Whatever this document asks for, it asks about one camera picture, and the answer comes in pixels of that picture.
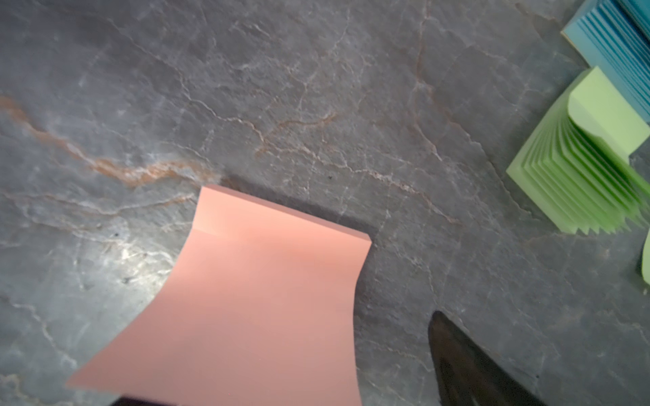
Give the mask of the salmon memo pad front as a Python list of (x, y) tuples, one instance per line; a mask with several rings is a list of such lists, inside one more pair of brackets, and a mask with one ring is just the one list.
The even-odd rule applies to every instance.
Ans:
[(360, 231), (218, 185), (159, 293), (68, 380), (168, 405), (358, 405)]

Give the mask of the light blue memo pad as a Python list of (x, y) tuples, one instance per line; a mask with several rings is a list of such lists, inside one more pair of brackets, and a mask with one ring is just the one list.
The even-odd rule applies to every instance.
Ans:
[(648, 122), (649, 1), (585, 1), (562, 34)]

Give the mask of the torn light green page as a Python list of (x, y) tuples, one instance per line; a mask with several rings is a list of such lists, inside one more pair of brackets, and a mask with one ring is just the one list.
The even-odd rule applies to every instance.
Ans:
[(643, 244), (641, 275), (646, 284), (650, 284), (650, 231)]

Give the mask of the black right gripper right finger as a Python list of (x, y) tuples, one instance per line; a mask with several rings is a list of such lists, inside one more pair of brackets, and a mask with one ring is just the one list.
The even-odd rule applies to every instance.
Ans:
[(428, 343), (443, 405), (542, 405), (442, 311), (432, 314)]

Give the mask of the light green memo pad small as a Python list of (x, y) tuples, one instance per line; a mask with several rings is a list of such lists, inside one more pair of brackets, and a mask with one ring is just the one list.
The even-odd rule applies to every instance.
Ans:
[(649, 224), (649, 183), (630, 164), (649, 126), (598, 67), (566, 88), (506, 172), (563, 233)]

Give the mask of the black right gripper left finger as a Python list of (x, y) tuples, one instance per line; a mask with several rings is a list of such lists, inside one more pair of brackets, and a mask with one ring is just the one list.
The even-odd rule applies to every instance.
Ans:
[(132, 399), (121, 397), (112, 402), (109, 406), (168, 406), (167, 404), (159, 404), (142, 399)]

